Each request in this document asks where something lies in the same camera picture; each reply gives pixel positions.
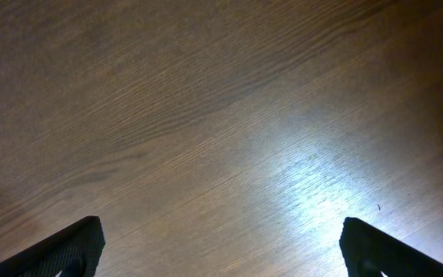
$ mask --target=black plastic part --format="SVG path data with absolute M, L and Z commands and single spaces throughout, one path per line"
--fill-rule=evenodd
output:
M 339 245 L 350 277 L 443 277 L 443 264 L 360 219 L 346 218 Z
M 105 245 L 100 219 L 88 216 L 0 263 L 0 277 L 92 277 Z

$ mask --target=black object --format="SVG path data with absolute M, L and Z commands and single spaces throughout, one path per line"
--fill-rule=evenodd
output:
M 97 216 L 87 216 L 0 263 L 0 277 L 92 277 L 105 245 Z
M 339 245 L 350 277 L 443 277 L 442 263 L 360 219 L 345 219 Z

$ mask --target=wooden surface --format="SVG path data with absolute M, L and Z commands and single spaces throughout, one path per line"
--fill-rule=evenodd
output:
M 1 0 L 0 261 L 86 215 L 98 276 L 443 262 L 443 1 Z

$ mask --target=wood grain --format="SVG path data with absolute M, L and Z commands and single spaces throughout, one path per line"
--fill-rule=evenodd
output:
M 86 215 L 98 276 L 443 262 L 443 1 L 0 0 L 0 261 Z

